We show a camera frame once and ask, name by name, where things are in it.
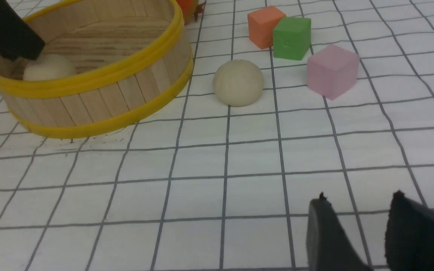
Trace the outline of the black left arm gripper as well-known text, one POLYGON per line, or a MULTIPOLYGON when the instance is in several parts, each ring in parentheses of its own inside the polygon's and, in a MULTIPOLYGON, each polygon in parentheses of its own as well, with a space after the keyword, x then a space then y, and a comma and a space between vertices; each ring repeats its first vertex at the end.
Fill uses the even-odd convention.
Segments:
POLYGON ((0 55, 11 61, 37 60, 46 43, 5 0, 0 0, 0 55))

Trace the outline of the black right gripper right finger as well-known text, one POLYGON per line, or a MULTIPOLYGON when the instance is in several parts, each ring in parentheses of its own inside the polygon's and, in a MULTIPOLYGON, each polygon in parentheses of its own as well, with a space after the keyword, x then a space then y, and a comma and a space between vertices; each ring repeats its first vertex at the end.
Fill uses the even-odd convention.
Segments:
POLYGON ((390 204, 385 258, 391 271, 434 271, 434 210, 400 190, 390 204))

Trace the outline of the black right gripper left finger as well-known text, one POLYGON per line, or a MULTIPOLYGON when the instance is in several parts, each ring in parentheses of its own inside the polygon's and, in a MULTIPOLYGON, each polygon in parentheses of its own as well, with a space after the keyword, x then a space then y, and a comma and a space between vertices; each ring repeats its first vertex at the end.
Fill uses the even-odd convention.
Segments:
POLYGON ((323 193, 309 203, 306 250, 310 271, 372 270, 353 248, 323 193))

